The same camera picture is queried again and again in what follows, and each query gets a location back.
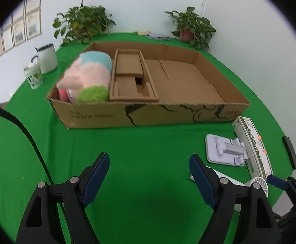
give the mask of green tablecloth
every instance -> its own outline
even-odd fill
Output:
[[[177,40],[162,42],[132,33],[101,35],[95,40],[189,48]],[[86,209],[102,244],[197,243],[213,210],[188,179],[188,159],[198,153],[207,163],[204,137],[212,133],[235,138],[231,123],[67,130],[45,96],[86,47],[70,45],[60,49],[57,71],[43,76],[44,84],[36,90],[25,81],[6,109],[35,139],[55,183],[79,175],[100,152],[110,155],[110,170],[94,203]],[[233,72],[210,54],[201,53],[251,102],[243,116],[252,118],[262,136],[274,174],[281,178],[290,175],[292,168],[281,141],[284,134],[271,113]],[[207,165],[241,182],[249,180],[246,167]],[[43,180],[45,173],[27,138],[15,125],[0,118],[0,224],[11,238],[16,238],[29,198]],[[273,205],[281,191],[269,187],[269,202]],[[225,243],[232,242],[238,217],[234,212]],[[68,241],[66,223],[61,220]]]

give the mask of blue gripper pad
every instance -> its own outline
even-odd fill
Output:
[[[268,177],[267,177],[267,182],[269,184],[272,184],[273,186],[281,189],[281,190],[287,190],[289,189],[289,184],[288,182],[286,182],[285,180],[282,180],[280,179],[279,177],[277,176],[274,176],[272,174],[270,174]]]
[[[84,197],[81,202],[85,208],[94,201],[109,168],[110,157],[105,153],[84,186]]]
[[[190,172],[193,175],[194,181],[200,191],[200,194],[207,205],[210,205],[211,208],[216,207],[216,199],[214,188],[201,168],[198,161],[195,159],[194,155],[192,155],[189,159],[189,168]]]

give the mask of terracotta pot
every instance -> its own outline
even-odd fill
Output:
[[[193,33],[188,29],[181,30],[181,33],[179,35],[179,39],[186,43],[189,43],[193,39],[193,37],[194,37]]]

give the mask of wall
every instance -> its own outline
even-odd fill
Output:
[[[288,21],[268,0],[207,0],[204,16],[217,30],[209,52],[256,93],[296,151],[296,33]],[[274,211],[289,207],[283,195]]]
[[[42,35],[9,51],[0,58],[0,103],[8,101],[25,77],[22,69],[36,54],[34,47],[54,42],[55,48],[61,44],[53,37],[53,19],[56,13],[65,12],[71,6],[80,5],[81,0],[42,0]],[[175,25],[164,11],[184,11],[187,6],[196,6],[202,13],[204,0],[84,0],[86,5],[102,5],[111,14],[116,26],[112,32],[134,32],[150,30],[154,33],[169,34]]]

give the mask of green plant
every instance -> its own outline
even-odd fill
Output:
[[[52,26],[57,30],[54,37],[62,36],[62,46],[75,40],[76,43],[88,44],[95,35],[108,31],[109,25],[115,25],[111,14],[105,13],[102,6],[81,5],[70,7],[65,14],[57,13]]]
[[[198,49],[208,49],[208,43],[216,30],[210,25],[209,19],[201,17],[194,13],[195,7],[189,6],[185,13],[178,11],[165,11],[173,19],[173,23],[177,24],[176,31],[172,34],[180,37],[181,31],[190,30],[193,33],[193,39],[189,42],[191,46]]]

